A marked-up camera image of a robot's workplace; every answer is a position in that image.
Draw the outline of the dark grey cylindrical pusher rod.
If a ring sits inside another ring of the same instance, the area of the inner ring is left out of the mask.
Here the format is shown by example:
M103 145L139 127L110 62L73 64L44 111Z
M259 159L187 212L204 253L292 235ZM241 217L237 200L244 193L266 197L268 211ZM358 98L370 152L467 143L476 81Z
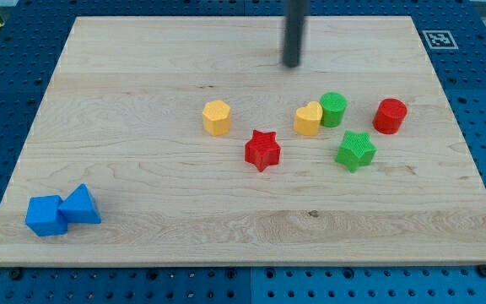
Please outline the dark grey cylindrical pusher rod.
M284 9L282 64L286 68L300 65L308 0L287 0Z

